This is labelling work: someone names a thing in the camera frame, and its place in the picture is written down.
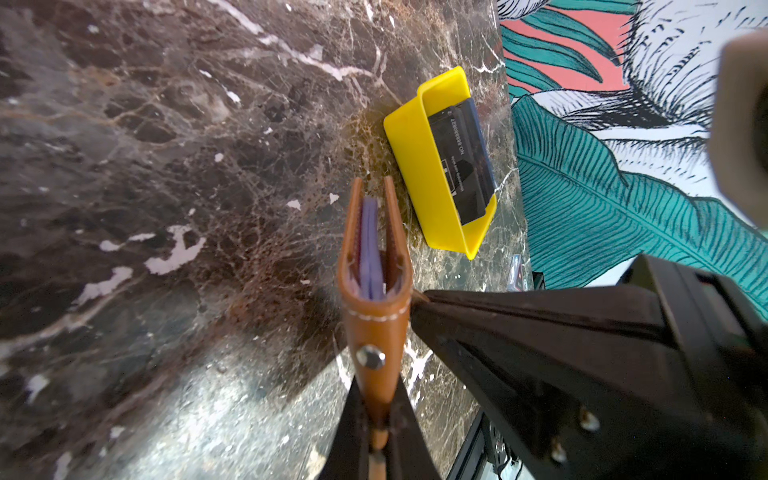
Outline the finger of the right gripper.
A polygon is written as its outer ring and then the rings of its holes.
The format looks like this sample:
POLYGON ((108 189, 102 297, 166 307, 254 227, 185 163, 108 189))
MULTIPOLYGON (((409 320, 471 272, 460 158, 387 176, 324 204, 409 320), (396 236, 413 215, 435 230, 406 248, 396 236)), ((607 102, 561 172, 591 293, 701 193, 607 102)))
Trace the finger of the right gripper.
POLYGON ((537 479, 746 479, 750 429, 705 411, 679 351, 563 325, 418 323, 537 479))

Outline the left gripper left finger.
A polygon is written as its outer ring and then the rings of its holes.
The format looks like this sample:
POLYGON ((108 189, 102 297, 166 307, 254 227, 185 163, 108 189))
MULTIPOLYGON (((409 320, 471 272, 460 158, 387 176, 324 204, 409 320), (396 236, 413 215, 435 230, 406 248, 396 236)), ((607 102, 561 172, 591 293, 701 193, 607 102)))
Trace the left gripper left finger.
POLYGON ((357 380, 350 386, 318 480, 368 478, 368 415, 357 380))

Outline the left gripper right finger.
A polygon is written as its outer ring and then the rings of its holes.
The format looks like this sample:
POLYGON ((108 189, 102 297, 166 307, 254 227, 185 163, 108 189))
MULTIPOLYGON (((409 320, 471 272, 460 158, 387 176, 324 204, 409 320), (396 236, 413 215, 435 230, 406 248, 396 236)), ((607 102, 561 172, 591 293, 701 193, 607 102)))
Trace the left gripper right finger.
POLYGON ((440 480, 402 378, 398 379, 388 418, 386 478, 440 480))

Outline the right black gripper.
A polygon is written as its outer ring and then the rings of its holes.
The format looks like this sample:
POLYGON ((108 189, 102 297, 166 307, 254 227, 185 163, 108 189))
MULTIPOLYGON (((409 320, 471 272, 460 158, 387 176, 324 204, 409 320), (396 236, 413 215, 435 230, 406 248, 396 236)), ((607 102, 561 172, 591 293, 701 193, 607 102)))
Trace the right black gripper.
POLYGON ((412 311, 424 340, 471 351, 666 348, 682 357, 707 426, 767 454, 767 325, 730 279, 650 256, 618 286, 516 293, 430 290, 412 311))

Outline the brown leather card holder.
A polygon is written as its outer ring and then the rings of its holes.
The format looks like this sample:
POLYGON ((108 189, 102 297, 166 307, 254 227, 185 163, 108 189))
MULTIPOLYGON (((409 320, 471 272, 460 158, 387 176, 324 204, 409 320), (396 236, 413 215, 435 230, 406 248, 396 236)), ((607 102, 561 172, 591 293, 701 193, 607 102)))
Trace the brown leather card holder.
POLYGON ((378 201, 354 180, 338 264, 347 344, 367 414, 370 449, 389 439, 410 319, 413 269, 394 181, 384 178, 384 225, 378 201))

